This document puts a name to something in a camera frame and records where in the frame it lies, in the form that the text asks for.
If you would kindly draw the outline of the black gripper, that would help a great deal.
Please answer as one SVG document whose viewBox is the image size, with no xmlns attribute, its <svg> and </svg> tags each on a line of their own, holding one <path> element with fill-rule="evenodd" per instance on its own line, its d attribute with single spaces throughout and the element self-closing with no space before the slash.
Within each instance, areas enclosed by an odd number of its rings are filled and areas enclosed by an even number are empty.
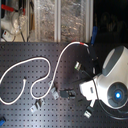
<svg viewBox="0 0 128 128">
<path fill-rule="evenodd" d="M 62 98 L 74 99 L 75 96 L 76 96 L 76 93 L 75 93 L 74 90 L 70 90 L 70 89 L 68 89 L 68 90 L 61 90 L 60 91 L 60 96 Z"/>
</svg>

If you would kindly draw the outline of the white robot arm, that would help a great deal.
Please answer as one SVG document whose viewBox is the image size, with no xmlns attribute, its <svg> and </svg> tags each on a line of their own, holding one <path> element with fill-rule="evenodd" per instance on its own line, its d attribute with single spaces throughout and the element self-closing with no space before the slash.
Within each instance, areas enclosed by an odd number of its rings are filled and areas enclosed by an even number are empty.
<svg viewBox="0 0 128 128">
<path fill-rule="evenodd" d="M 92 104 L 101 100 L 112 109 L 128 102 L 128 48 L 119 46 L 107 55 L 102 72 L 79 84 L 81 94 Z"/>
</svg>

